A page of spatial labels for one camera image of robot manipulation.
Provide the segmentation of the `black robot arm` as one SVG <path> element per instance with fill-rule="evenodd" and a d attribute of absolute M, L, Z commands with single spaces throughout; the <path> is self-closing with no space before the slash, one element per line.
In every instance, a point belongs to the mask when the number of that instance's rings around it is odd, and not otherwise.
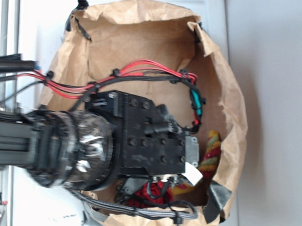
<path fill-rule="evenodd" d="M 0 111 L 0 166 L 41 186 L 103 190 L 120 177 L 169 178 L 197 168 L 199 144 L 165 105 L 120 91 L 93 94 L 84 110 Z"/>

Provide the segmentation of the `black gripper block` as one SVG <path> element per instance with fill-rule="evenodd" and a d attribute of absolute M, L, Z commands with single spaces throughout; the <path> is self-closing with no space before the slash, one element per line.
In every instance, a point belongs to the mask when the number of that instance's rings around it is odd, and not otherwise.
<path fill-rule="evenodd" d="M 190 185 L 203 178 L 199 144 L 165 105 L 120 91 L 91 95 L 85 109 L 105 118 L 112 129 L 114 166 L 125 176 L 184 176 Z"/>

